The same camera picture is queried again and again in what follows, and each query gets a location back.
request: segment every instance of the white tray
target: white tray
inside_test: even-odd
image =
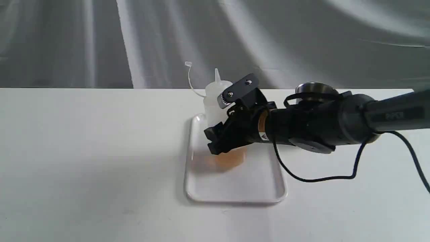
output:
[[[247,146],[244,162],[227,171],[208,164],[210,152],[203,130],[204,114],[194,116],[185,168],[187,196],[197,202],[274,204],[287,195],[286,185],[273,146]]]

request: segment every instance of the black cable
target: black cable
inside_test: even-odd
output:
[[[272,119],[272,117],[271,117],[271,113],[270,113],[270,110],[268,110],[268,112],[269,112],[269,117],[270,117],[270,120],[271,120],[271,122],[272,122],[272,127],[274,127],[273,126],[273,119]],[[367,138],[361,145],[360,145],[360,148],[358,149],[358,152],[357,152],[357,156],[355,157],[355,162],[354,162],[354,167],[353,167],[353,170],[352,170],[352,175],[350,175],[350,176],[332,176],[332,177],[323,177],[323,178],[317,178],[317,179],[304,179],[304,178],[301,178],[301,177],[298,177],[298,176],[296,176],[295,174],[293,174],[286,166],[285,166],[285,164],[282,162],[282,160],[281,160],[281,157],[280,157],[280,155],[279,155],[279,152],[278,152],[278,147],[277,147],[277,145],[276,145],[276,132],[274,131],[274,128],[272,128],[272,138],[273,138],[273,148],[275,149],[275,154],[276,154],[276,158],[278,159],[278,161],[279,161],[279,164],[282,166],[282,168],[284,168],[284,170],[290,175],[290,176],[292,176],[293,178],[295,178],[295,179],[297,179],[297,180],[299,180],[299,181],[302,181],[302,182],[321,182],[321,181],[327,181],[327,180],[338,180],[338,179],[343,179],[343,180],[351,180],[351,179],[354,179],[355,178],[355,176],[357,175],[357,169],[358,169],[358,162],[360,161],[360,157],[361,157],[361,153],[363,152],[363,149],[364,149],[364,147],[366,146],[366,144],[367,144],[367,142],[369,142],[370,141],[370,139],[372,139],[372,137],[373,136],[370,136],[369,138]],[[417,171],[418,171],[418,174],[419,174],[419,176],[420,176],[420,178],[421,178],[421,181],[423,182],[423,184],[424,184],[424,186],[426,187],[426,189],[427,189],[427,191],[430,193],[430,186],[429,186],[429,183],[427,182],[427,179],[426,179],[426,177],[424,176],[424,173],[423,173],[423,171],[422,171],[422,169],[421,169],[421,166],[420,166],[420,164],[419,164],[419,162],[418,162],[418,158],[417,158],[417,156],[416,156],[416,154],[415,154],[415,151],[414,151],[414,149],[412,148],[412,145],[409,143],[409,141],[403,136],[403,135],[401,135],[399,132],[396,132],[396,131],[388,131],[388,132],[386,132],[386,133],[392,133],[392,134],[394,134],[394,135],[396,135],[397,137],[399,137],[405,144],[406,144],[406,146],[408,147],[408,149],[409,149],[409,151],[410,151],[410,153],[411,153],[411,156],[412,156],[412,159],[414,160],[414,164],[415,164],[415,167],[417,168]]]

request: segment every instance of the fabric backdrop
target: fabric backdrop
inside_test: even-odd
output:
[[[0,86],[262,88],[430,81],[428,0],[3,0]]]

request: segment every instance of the white table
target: white table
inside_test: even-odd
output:
[[[354,90],[376,99],[409,90]],[[292,90],[265,90],[282,105]],[[354,180],[301,183],[272,207],[194,204],[183,192],[190,90],[0,89],[0,241],[429,241],[430,195],[385,134]],[[430,131],[402,132],[430,177]],[[296,174],[350,174],[358,146],[281,148]]]

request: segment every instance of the wire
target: wire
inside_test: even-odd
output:
[[[192,64],[193,64],[193,63],[191,63],[191,62],[189,62],[189,61],[186,61],[186,62],[185,62],[185,65],[189,67],[189,69],[188,69],[188,84],[190,85],[191,90],[193,90],[193,92],[194,92],[195,94],[199,95],[200,97],[206,97],[205,95],[202,95],[202,94],[198,93],[196,90],[194,90],[193,85],[191,85],[190,71],[191,71],[191,66],[192,66]]]
[[[269,117],[270,117],[270,120],[271,120],[271,122],[272,122],[272,127],[274,127],[273,126],[273,119],[272,119],[272,117],[271,117],[271,113],[270,113],[270,110],[268,110],[268,112],[269,112]],[[354,179],[355,177],[356,177],[356,175],[357,175],[357,170],[358,170],[358,163],[359,163],[359,161],[360,161],[360,157],[361,157],[361,154],[362,154],[362,152],[363,152],[363,149],[364,149],[364,147],[366,146],[366,144],[372,139],[372,136],[370,136],[369,138],[367,138],[361,145],[360,145],[360,148],[358,149],[358,152],[357,152],[357,156],[355,157],[355,162],[354,162],[354,167],[353,167],[353,170],[352,170],[352,175],[350,175],[350,176],[332,176],[332,177],[322,177],[322,178],[317,178],[317,179],[304,179],[304,178],[301,178],[301,177],[298,177],[298,176],[296,176],[294,173],[292,173],[286,166],[285,166],[285,164],[282,162],[282,159],[281,159],[281,157],[280,157],[280,155],[279,155],[279,151],[278,151],[278,147],[277,147],[277,145],[276,145],[276,132],[274,132],[274,129],[272,128],[271,129],[271,133],[272,133],[272,138],[273,138],[273,148],[274,148],[274,150],[275,150],[275,154],[276,154],[276,158],[278,159],[278,161],[279,161],[279,164],[282,166],[282,168],[284,168],[284,170],[290,175],[290,176],[292,176],[293,178],[295,178],[295,179],[297,179],[297,180],[299,180],[299,181],[302,181],[302,182],[308,182],[308,183],[312,183],[312,182],[321,182],[321,181],[328,181],[328,180],[352,180],[352,179]],[[413,161],[414,161],[414,164],[415,164],[415,167],[417,168],[417,171],[418,171],[418,175],[420,176],[420,178],[421,178],[421,181],[423,182],[423,184],[424,184],[424,186],[426,187],[426,189],[427,189],[427,191],[430,193],[430,186],[429,186],[429,183],[427,182],[427,179],[426,179],[426,177],[424,176],[424,173],[423,173],[423,171],[422,171],[422,169],[421,169],[421,166],[420,166],[420,163],[418,162],[418,158],[417,158],[417,156],[416,156],[416,154],[415,154],[415,151],[414,151],[414,149],[412,148],[412,145],[409,143],[409,141],[403,136],[403,135],[401,135],[399,132],[396,132],[396,131],[387,131],[386,133],[391,133],[391,134],[394,134],[394,135],[396,135],[397,137],[399,137],[405,144],[406,144],[406,146],[408,147],[408,149],[409,149],[409,152],[411,153],[411,156],[412,156],[412,159],[413,159]]]

